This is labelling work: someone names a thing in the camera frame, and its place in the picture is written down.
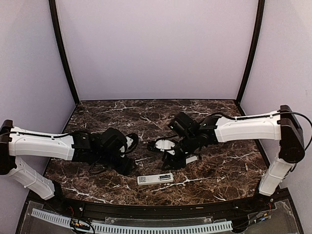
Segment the grey battery cover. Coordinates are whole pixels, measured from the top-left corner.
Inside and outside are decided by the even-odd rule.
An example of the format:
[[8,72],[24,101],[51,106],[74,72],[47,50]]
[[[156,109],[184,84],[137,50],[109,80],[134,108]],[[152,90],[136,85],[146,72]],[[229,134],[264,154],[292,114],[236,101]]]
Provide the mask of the grey battery cover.
[[197,161],[198,157],[197,156],[192,156],[186,159],[186,164],[189,164],[191,162]]

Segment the white remote control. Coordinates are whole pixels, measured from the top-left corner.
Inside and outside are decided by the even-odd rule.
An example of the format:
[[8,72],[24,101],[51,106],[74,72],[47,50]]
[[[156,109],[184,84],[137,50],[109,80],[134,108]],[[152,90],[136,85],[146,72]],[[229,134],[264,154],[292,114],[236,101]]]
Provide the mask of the white remote control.
[[[161,175],[171,175],[171,180],[159,180],[159,176]],[[173,182],[174,176],[172,173],[166,173],[166,174],[157,174],[157,175],[143,175],[143,176],[138,176],[137,177],[137,184],[139,186],[144,186],[144,185],[155,185],[155,184],[163,184],[163,183],[170,183]]]

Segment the blue battery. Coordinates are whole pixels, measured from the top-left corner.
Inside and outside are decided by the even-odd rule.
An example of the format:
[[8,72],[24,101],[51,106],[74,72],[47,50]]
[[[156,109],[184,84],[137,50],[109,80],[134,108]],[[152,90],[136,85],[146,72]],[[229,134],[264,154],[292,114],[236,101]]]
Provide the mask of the blue battery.
[[171,175],[170,174],[167,174],[167,175],[160,175],[159,176],[159,180],[162,181],[162,180],[171,180]]

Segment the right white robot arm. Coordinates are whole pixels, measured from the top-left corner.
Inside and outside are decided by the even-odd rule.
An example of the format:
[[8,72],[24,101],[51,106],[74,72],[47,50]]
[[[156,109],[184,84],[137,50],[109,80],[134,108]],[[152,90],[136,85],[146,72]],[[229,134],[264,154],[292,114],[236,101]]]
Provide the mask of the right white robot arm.
[[178,170],[186,166],[186,157],[202,147],[235,140],[268,139],[279,141],[279,152],[262,177],[258,192],[249,200],[249,208],[260,211],[268,203],[279,183],[305,156],[303,130],[297,121],[298,114],[282,105],[277,111],[242,117],[213,113],[200,122],[180,112],[170,123],[180,141],[168,137],[155,142],[155,148],[164,153],[163,166]]

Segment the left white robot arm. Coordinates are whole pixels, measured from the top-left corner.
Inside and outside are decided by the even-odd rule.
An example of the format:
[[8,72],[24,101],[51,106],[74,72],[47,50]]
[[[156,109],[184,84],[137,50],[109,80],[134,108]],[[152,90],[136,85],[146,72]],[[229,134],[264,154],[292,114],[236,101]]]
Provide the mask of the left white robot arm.
[[63,213],[69,208],[69,202],[62,197],[61,186],[36,172],[22,156],[101,164],[127,176],[135,168],[134,160],[127,154],[137,145],[137,134],[124,135],[114,128],[102,133],[78,130],[67,134],[49,134],[21,129],[7,119],[0,127],[0,174],[13,178],[41,199],[49,200],[57,212]]

